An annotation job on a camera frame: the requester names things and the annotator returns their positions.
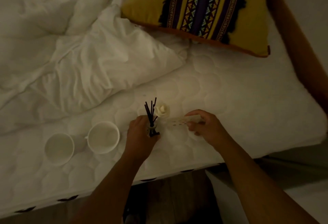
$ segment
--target person's right arm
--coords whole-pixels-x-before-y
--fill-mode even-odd
[[[189,131],[203,136],[223,157],[250,224],[318,223],[260,169],[215,115],[194,110],[186,116],[196,114],[200,114],[205,123],[189,122]]]

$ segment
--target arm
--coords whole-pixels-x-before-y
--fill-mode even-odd
[[[71,224],[120,224],[135,175],[160,138],[147,135],[148,118],[131,121],[122,157],[94,190]]]
[[[195,114],[205,123],[190,122],[189,130],[202,135],[223,157],[249,223],[318,223],[260,169],[215,115],[202,110],[187,115]]]

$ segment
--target person's left arm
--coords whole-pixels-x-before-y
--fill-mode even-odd
[[[147,135],[147,116],[130,122],[121,159],[94,190],[71,224],[120,224],[133,179],[160,136]]]

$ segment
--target purple stripe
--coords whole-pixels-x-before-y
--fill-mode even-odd
[[[222,12],[220,14],[219,21],[216,24],[216,27],[215,27],[215,30],[214,30],[213,35],[211,37],[211,40],[216,40],[217,36],[219,35],[221,26],[222,26],[222,24],[225,20],[225,17],[227,15],[227,11],[229,9],[230,2],[231,2],[231,0],[225,0],[224,1],[223,9],[222,9]]]
[[[179,18],[180,18],[180,13],[181,13],[181,5],[182,5],[183,0],[176,0],[176,5],[175,5],[175,12],[174,12],[174,18],[173,18],[173,24],[172,28],[176,29],[178,26]]]
[[[191,34],[198,35],[206,14],[209,1],[210,0],[198,0],[194,21],[190,29]]]

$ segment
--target hand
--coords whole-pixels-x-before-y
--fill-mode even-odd
[[[138,116],[130,122],[126,145],[123,155],[141,164],[149,157],[155,143],[160,139],[160,135],[152,138],[148,136],[147,124],[149,119],[146,115]]]
[[[206,142],[214,148],[216,148],[219,142],[223,139],[231,138],[214,114],[198,109],[187,113],[185,116],[197,114],[199,114],[205,122],[188,122],[187,126],[189,131],[195,132],[195,135],[197,136],[203,136]]]

